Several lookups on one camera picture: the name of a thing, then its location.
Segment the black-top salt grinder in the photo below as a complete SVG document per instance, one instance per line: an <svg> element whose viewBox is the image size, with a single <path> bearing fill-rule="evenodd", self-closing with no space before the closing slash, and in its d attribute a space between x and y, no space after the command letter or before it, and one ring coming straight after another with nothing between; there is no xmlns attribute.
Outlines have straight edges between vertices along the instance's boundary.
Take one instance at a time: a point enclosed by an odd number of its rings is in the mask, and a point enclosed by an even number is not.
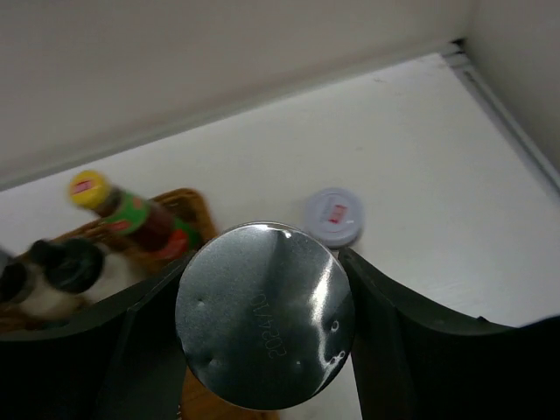
<svg viewBox="0 0 560 420"><path fill-rule="evenodd" d="M97 282L105 263L103 250L83 238L35 241L28 257L34 278L20 308L45 320L65 319L77 312L83 306L81 294Z"/></svg>

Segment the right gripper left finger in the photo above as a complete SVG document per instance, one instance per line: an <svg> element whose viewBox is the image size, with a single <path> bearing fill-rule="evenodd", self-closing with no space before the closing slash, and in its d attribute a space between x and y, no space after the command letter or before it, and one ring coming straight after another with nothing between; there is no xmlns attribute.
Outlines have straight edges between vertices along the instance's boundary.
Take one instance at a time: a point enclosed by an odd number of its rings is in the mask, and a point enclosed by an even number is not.
<svg viewBox="0 0 560 420"><path fill-rule="evenodd" d="M3 419L175 419L186 359L175 328L191 254L63 325L1 337Z"/></svg>

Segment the tall blue-label shaker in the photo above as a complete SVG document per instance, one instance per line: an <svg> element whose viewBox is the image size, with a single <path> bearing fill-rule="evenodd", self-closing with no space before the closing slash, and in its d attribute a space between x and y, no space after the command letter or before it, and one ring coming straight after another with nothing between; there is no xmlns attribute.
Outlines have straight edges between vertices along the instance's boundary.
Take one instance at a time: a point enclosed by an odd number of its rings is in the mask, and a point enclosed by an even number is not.
<svg viewBox="0 0 560 420"><path fill-rule="evenodd" d="M179 282L175 325L187 366L250 410L284 410L321 392L354 340L346 272L307 233L258 221L198 251Z"/></svg>

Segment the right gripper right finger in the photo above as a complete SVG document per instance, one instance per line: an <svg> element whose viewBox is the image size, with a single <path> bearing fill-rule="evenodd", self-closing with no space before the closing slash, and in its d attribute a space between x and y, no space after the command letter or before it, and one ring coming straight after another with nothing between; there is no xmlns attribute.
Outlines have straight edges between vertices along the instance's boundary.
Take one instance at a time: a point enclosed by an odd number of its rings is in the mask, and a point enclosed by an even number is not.
<svg viewBox="0 0 560 420"><path fill-rule="evenodd" d="M366 419L556 419L559 319L495 324L436 303L339 252L355 308L353 371Z"/></svg>

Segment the red sauce bottle yellow cap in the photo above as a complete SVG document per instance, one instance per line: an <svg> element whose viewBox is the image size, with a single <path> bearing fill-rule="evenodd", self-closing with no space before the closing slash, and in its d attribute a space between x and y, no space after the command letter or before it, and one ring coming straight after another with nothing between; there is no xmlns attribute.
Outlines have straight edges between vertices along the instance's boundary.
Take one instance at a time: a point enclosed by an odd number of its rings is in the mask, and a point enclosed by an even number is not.
<svg viewBox="0 0 560 420"><path fill-rule="evenodd" d="M98 171L75 175L68 196L97 214L112 233L133 241L143 251L170 261L202 245L199 231L153 200L112 183Z"/></svg>

